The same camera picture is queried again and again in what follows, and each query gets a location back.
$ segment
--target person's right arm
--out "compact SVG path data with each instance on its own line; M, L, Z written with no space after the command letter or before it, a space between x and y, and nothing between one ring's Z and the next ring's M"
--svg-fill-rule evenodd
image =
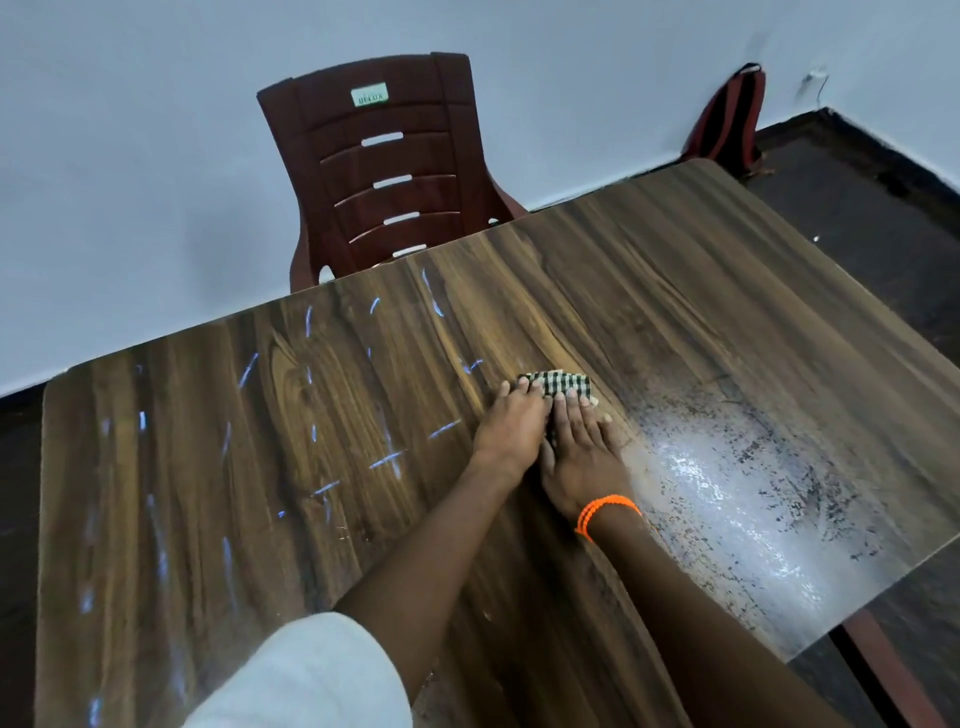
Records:
M588 400L557 396L557 450L541 446L543 487L571 522L592 500L633 498L609 418ZM674 563L644 519L621 505L600 508L590 538L616 569L646 624L687 713L707 726L847 726L736 619Z

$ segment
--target person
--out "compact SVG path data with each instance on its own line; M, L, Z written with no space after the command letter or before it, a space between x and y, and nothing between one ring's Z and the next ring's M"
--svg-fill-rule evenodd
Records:
M279 629L187 719L186 728L413 725L470 563L523 474L571 523L600 498L633 496L609 416L572 390L503 382L460 479L337 602ZM544 439L553 417L556 449ZM589 537L616 569L697 728L847 723L659 547L637 511L599 507Z

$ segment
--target red and black bag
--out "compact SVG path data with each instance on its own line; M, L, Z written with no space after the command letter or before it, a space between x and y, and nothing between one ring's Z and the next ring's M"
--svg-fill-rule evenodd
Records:
M713 159L738 178L755 174L761 153L754 135L766 79L759 63L734 73L700 115L681 159Z

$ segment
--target hand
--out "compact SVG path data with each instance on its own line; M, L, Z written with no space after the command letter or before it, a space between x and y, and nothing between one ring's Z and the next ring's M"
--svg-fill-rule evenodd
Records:
M510 382L503 382L473 438L473 460L507 468L519 483L523 473L537 460L549 415L550 400L543 398L542 381L531 385L530 380L522 376L513 392Z
M592 500L604 496L633 499L630 474L620 460L620 448L610 416L597 421L586 397L577 401L570 390L553 399L557 451L540 444L540 477L550 501L568 521L576 523Z

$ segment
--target chair backrest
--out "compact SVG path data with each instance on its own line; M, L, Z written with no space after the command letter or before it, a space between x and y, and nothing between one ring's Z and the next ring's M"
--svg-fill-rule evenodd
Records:
M487 172L467 56L345 63L257 99L300 202L312 283L324 265L344 276L512 219Z

